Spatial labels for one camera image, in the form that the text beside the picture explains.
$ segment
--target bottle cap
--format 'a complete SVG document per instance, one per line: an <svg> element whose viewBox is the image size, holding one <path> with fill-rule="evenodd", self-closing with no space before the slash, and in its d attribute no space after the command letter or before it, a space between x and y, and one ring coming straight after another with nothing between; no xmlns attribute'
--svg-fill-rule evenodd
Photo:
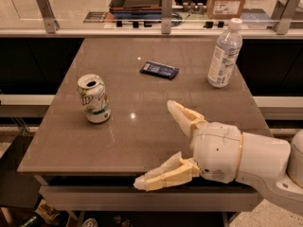
<svg viewBox="0 0 303 227"><path fill-rule="evenodd" d="M229 27L233 30L240 30L242 24L242 19L233 18L230 20Z"/></svg>

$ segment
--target box label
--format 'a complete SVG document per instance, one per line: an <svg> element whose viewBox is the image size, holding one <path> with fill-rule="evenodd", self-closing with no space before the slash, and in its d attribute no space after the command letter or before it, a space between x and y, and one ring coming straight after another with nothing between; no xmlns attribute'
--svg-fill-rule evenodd
<svg viewBox="0 0 303 227"><path fill-rule="evenodd" d="M240 3L240 1L216 1L213 14L236 15L238 13Z"/></svg>

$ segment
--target soda can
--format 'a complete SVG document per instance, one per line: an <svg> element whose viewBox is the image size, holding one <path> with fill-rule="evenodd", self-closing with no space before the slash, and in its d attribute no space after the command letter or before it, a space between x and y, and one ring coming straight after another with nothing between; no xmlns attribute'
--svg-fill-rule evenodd
<svg viewBox="0 0 303 227"><path fill-rule="evenodd" d="M88 218L83 224L82 227L98 227L98 223L94 218Z"/></svg>
<svg viewBox="0 0 303 227"><path fill-rule="evenodd" d="M100 76L87 74L78 80L78 92L87 119L92 123L106 121L111 108Z"/></svg>

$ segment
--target orange box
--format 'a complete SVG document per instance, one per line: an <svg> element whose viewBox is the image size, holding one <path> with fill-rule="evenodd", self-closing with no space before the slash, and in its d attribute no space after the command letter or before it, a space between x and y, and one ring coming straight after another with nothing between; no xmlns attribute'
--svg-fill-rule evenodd
<svg viewBox="0 0 303 227"><path fill-rule="evenodd" d="M240 18L245 0L207 0L206 12L210 19Z"/></svg>

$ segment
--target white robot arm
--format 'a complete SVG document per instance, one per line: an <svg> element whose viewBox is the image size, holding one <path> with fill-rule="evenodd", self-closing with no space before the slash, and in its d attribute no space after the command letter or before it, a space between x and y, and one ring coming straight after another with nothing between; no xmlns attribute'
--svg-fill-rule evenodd
<svg viewBox="0 0 303 227"><path fill-rule="evenodd" d="M193 157L184 160L180 153L174 155L137 178L136 188L155 190L190 182L200 174L207 180L235 180L251 185L264 199L303 214L303 131L289 144L281 139L241 133L235 126L207 123L202 115L174 101L168 102L168 108L191 139Z"/></svg>

